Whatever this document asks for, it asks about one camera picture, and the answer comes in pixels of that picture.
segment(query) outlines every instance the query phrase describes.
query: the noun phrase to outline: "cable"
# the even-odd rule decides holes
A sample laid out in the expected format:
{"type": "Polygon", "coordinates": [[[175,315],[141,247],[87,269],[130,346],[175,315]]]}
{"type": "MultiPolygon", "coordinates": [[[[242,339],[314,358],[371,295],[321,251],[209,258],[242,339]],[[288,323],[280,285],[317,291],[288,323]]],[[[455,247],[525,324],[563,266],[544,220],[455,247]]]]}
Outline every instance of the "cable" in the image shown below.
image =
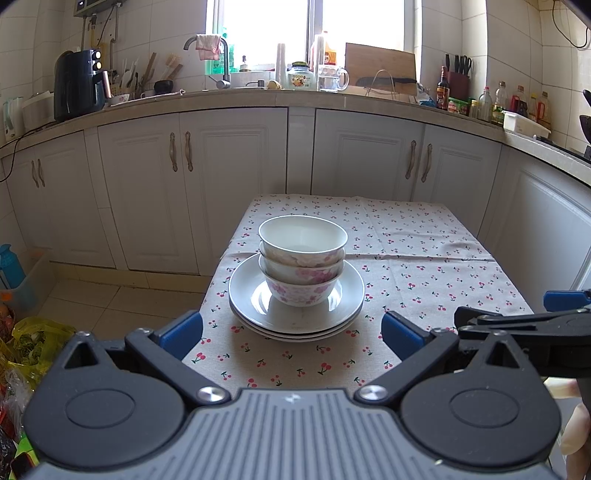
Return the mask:
{"type": "Polygon", "coordinates": [[[568,38],[566,35],[564,35],[562,33],[562,31],[558,28],[558,25],[556,24],[556,20],[554,19],[554,7],[556,6],[556,2],[558,2],[559,0],[554,0],[554,3],[552,3],[552,21],[554,22],[554,26],[556,27],[556,30],[558,30],[560,32],[560,34],[566,38],[569,43],[574,47],[574,48],[585,48],[587,46],[587,43],[589,42],[589,27],[587,27],[587,30],[585,31],[585,43],[582,46],[578,46],[575,45],[574,43],[572,43],[570,41],[570,38],[568,38]]]}
{"type": "Polygon", "coordinates": [[[105,25],[103,25],[103,30],[102,30],[102,32],[100,32],[99,41],[96,43],[97,47],[100,45],[100,41],[103,39],[103,33],[105,33],[105,27],[107,26],[107,23],[109,23],[109,19],[111,18],[111,14],[113,13],[114,9],[115,9],[115,4],[113,4],[113,6],[111,7],[111,11],[109,12],[109,16],[107,17],[107,20],[105,20],[105,25]]]}

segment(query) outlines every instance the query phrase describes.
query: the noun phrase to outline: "stacked plates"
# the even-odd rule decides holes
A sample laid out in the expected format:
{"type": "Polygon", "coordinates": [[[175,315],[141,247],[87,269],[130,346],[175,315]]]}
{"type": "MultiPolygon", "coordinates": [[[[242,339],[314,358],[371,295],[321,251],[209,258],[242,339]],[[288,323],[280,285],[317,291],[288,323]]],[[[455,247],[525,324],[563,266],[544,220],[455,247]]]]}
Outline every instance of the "stacked plates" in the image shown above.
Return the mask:
{"type": "Polygon", "coordinates": [[[291,307],[271,295],[259,255],[238,266],[228,287],[232,311],[250,330],[283,342],[311,342],[346,330],[361,311],[365,285],[349,262],[324,302],[291,307]]]}

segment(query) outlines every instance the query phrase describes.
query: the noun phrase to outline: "cherry print tablecloth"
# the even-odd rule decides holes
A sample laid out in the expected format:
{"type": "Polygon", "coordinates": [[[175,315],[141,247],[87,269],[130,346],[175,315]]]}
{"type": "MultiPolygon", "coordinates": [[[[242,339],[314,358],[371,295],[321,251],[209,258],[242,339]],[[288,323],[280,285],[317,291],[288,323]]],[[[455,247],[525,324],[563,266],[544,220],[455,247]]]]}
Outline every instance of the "cherry print tablecloth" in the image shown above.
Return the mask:
{"type": "Polygon", "coordinates": [[[241,387],[345,387],[352,393],[400,362],[382,341],[384,312],[400,312],[426,329],[453,330],[460,305],[531,313],[491,255],[444,206],[361,197],[259,197],[213,276],[201,308],[203,337],[184,363],[233,395],[241,387]],[[347,331],[322,341],[285,343],[250,331],[232,313],[230,275],[258,252],[259,225],[279,215],[318,216],[347,231],[347,260],[365,282],[363,308],[347,331]]]}

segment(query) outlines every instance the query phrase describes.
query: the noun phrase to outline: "knife block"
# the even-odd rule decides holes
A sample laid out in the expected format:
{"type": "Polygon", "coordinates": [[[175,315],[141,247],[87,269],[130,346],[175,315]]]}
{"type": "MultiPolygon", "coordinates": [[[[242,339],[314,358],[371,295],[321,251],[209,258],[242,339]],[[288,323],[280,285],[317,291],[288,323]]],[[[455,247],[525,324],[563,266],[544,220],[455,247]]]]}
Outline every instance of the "knife block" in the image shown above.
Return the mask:
{"type": "Polygon", "coordinates": [[[449,96],[467,101],[470,94],[470,77],[456,72],[448,72],[449,96]]]}

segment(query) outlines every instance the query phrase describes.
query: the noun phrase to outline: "kitchen cabinet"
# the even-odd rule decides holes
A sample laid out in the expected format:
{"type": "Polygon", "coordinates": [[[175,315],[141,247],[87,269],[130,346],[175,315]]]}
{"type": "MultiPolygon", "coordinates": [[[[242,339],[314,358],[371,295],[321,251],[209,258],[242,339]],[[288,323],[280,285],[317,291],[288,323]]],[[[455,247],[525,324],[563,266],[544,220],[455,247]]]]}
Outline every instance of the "kitchen cabinet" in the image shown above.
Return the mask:
{"type": "Polygon", "coordinates": [[[180,126],[197,263],[212,275],[252,199],[285,193],[287,109],[187,112],[180,126]]]}
{"type": "Polygon", "coordinates": [[[317,110],[312,195],[409,201],[423,131],[398,118],[317,110]]]}
{"type": "Polygon", "coordinates": [[[99,127],[115,225],[131,270],[198,273],[178,114],[99,127]]]}
{"type": "Polygon", "coordinates": [[[591,288],[591,190],[560,170],[503,146],[481,230],[533,311],[547,290],[591,288]]]}
{"type": "Polygon", "coordinates": [[[500,154],[492,140],[427,125],[413,202],[444,204],[478,235],[500,154]]]}
{"type": "MultiPolygon", "coordinates": [[[[10,169],[12,157],[5,157],[10,169]]],[[[19,152],[8,190],[27,247],[60,262],[114,267],[96,206],[84,135],[77,132],[19,152]]]]}

